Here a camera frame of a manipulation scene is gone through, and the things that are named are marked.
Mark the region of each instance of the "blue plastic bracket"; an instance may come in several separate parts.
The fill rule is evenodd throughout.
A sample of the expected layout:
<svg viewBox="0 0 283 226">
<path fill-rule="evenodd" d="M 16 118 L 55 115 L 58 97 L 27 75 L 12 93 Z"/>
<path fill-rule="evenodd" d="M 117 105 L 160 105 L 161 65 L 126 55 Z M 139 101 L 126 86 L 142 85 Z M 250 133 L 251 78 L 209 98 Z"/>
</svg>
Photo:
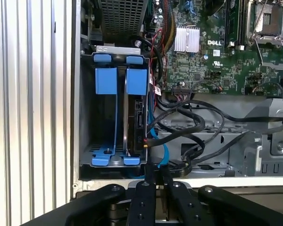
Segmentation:
<svg viewBox="0 0 283 226">
<path fill-rule="evenodd" d="M 136 166 L 141 162 L 139 157 L 124 157 L 124 165 L 127 166 Z"/>
<path fill-rule="evenodd" d="M 127 68 L 127 93 L 129 95 L 147 94 L 147 78 L 148 72 L 146 69 L 131 69 Z"/>
<path fill-rule="evenodd" d="M 93 60 L 96 63 L 111 63 L 112 58 L 109 54 L 96 54 L 94 55 Z"/>
<path fill-rule="evenodd" d="M 126 62 L 127 64 L 142 65 L 143 58 L 141 56 L 127 56 Z"/>
<path fill-rule="evenodd" d="M 99 150 L 94 151 L 92 155 L 92 165 L 94 166 L 108 166 L 110 157 L 115 155 L 117 148 L 117 95 L 115 104 L 115 128 L 114 128 L 114 142 L 112 145 L 103 144 Z"/>
<path fill-rule="evenodd" d="M 117 68 L 95 69 L 95 93 L 117 94 Z"/>
<path fill-rule="evenodd" d="M 92 165 L 94 166 L 108 166 L 110 157 L 115 155 L 113 145 L 102 145 L 99 150 L 94 151 L 92 155 Z"/>
</svg>

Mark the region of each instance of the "aluminum panel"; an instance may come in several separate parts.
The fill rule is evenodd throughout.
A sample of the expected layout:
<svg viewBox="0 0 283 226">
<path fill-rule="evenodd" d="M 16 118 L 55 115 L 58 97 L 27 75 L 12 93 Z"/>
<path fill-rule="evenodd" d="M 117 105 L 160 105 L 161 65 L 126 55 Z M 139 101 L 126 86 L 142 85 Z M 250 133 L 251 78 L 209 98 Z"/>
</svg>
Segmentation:
<svg viewBox="0 0 283 226">
<path fill-rule="evenodd" d="M 0 0 L 0 226 L 69 201 L 71 0 Z"/>
</svg>

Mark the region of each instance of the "cpu socket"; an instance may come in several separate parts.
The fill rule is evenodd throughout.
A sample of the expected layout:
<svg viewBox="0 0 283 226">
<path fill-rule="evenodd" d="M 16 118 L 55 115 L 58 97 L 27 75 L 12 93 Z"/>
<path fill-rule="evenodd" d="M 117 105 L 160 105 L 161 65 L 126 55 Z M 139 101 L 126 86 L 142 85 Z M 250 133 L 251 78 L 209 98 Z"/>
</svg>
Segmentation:
<svg viewBox="0 0 283 226">
<path fill-rule="evenodd" d="M 249 0 L 246 31 L 248 44 L 258 49 L 261 65 L 283 69 L 283 64 L 264 62 L 259 48 L 268 43 L 283 47 L 283 0 Z"/>
</svg>

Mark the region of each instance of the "silver heatsink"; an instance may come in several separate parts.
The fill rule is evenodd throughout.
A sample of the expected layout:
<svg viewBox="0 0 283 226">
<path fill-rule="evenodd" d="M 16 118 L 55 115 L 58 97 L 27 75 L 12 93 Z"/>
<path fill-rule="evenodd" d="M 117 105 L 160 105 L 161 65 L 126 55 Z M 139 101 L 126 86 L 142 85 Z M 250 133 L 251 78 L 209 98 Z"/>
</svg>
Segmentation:
<svg viewBox="0 0 283 226">
<path fill-rule="evenodd" d="M 127 40 L 140 32 L 148 0 L 98 0 L 98 3 L 103 12 L 101 27 L 105 41 Z"/>
<path fill-rule="evenodd" d="M 198 53 L 200 30 L 197 27 L 178 27 L 174 42 L 175 52 Z"/>
</svg>

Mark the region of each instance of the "label sticker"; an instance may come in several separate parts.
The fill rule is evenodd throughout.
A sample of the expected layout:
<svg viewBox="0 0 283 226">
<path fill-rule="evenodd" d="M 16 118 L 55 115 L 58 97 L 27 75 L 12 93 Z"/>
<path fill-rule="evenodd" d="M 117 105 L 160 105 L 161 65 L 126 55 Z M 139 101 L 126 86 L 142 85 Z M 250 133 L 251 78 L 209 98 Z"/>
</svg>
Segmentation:
<svg viewBox="0 0 283 226">
<path fill-rule="evenodd" d="M 213 50 L 213 57 L 219 57 L 220 56 L 220 50 L 215 49 Z"/>
<path fill-rule="evenodd" d="M 150 74 L 150 84 L 152 84 L 153 85 L 153 77 L 152 77 L 152 75 Z"/>
<path fill-rule="evenodd" d="M 161 96 L 160 88 L 158 88 L 157 86 L 154 86 L 154 90 L 155 90 L 155 94 Z"/>
</svg>

